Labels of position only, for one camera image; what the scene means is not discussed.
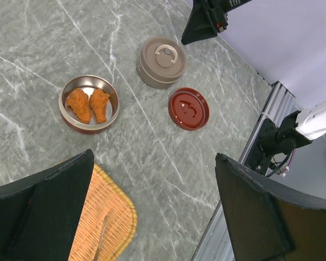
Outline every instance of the black bracket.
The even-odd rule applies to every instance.
[[[216,37],[227,29],[227,13],[251,0],[193,0],[182,44]]]
[[[266,153],[261,148],[260,139],[266,135],[275,135],[278,131],[278,127],[275,125],[271,119],[265,119],[259,133],[255,139],[254,145],[251,148],[249,155],[244,163],[249,169],[265,175],[269,164],[271,163],[272,156],[266,155]]]

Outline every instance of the fried chicken piece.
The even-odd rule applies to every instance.
[[[102,89],[96,89],[90,98],[91,107],[96,114],[97,121],[103,123],[106,121],[106,105],[108,104],[110,95]]]
[[[88,124],[92,118],[88,99],[88,95],[80,88],[77,88],[70,93],[66,100],[66,105],[70,106],[77,118],[85,124]]]

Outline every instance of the metal bowl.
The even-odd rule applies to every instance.
[[[82,89],[89,97],[95,89],[102,89],[110,95],[110,101],[106,106],[106,118],[108,119],[106,122],[99,124],[93,110],[91,110],[92,118],[89,124],[80,122],[72,109],[66,105],[66,99],[76,88]],[[70,80],[59,95],[59,109],[63,120],[68,126],[81,133],[95,134],[105,130],[117,118],[119,108],[120,101],[114,87],[107,80],[93,75],[79,76]]]

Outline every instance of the red lid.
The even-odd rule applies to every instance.
[[[187,131],[195,131],[209,120],[209,106],[205,98],[191,88],[178,89],[169,99],[169,114],[173,122]]]

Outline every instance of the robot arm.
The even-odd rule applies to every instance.
[[[326,101],[285,117],[280,127],[265,119],[245,166],[264,175],[274,155],[289,155],[326,133]]]
[[[315,140],[326,133],[326,101],[302,110],[297,116],[296,131],[309,140]]]

